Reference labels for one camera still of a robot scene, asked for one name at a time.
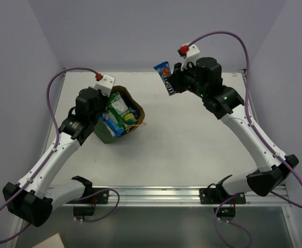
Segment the blue M&M's candy packet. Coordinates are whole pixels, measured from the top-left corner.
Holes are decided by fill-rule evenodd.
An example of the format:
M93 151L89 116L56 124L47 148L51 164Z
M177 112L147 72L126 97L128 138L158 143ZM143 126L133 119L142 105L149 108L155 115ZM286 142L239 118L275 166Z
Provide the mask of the blue M&M's candy packet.
M162 79L164 86L169 94L169 96L173 96L176 94L173 86L169 82L169 78L171 76L171 69L168 61L164 61L156 66L153 69L159 74L160 78Z

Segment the green paper bag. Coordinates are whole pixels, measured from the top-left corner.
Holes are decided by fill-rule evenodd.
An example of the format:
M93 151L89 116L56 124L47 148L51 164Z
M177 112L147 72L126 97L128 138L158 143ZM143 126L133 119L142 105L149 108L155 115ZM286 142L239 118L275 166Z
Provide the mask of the green paper bag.
M144 109L133 99L123 86L112 89L109 102L94 127L94 134L105 144L145 126Z

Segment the blue snack packet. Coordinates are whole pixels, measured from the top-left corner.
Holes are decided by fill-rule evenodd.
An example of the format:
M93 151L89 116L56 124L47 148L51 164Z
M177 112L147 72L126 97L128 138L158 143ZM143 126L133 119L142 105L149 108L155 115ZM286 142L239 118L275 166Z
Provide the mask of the blue snack packet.
M100 119L105 123L112 137L120 137L125 133L125 127L119 125L119 122L111 112L103 113Z

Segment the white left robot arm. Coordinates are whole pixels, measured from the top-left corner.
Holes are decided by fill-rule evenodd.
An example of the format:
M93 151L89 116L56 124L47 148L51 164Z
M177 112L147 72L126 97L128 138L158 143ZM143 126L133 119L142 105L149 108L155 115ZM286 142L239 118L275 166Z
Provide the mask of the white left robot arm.
M58 207L78 199L87 203L92 199L91 181L74 176L68 183L50 188L50 184L65 162L94 132L109 97L98 89L88 87L79 92L75 107L62 122L53 146L18 183L7 183L3 188L4 199L12 201L8 211L35 227L43 225Z

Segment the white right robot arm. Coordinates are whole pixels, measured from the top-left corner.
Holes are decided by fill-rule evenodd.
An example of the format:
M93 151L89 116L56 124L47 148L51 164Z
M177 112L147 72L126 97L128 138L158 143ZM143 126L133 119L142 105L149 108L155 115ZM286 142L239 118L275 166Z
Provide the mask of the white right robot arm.
M222 68L216 59L202 57L195 63L174 65L169 83L178 93L190 91L202 99L205 108L225 124L240 140L254 160L257 169L239 176L229 175L216 185L218 201L227 203L236 193L253 191L266 196L299 164L294 154L287 155L262 133L265 145L253 128L258 124L245 112L245 102L232 87L223 84Z

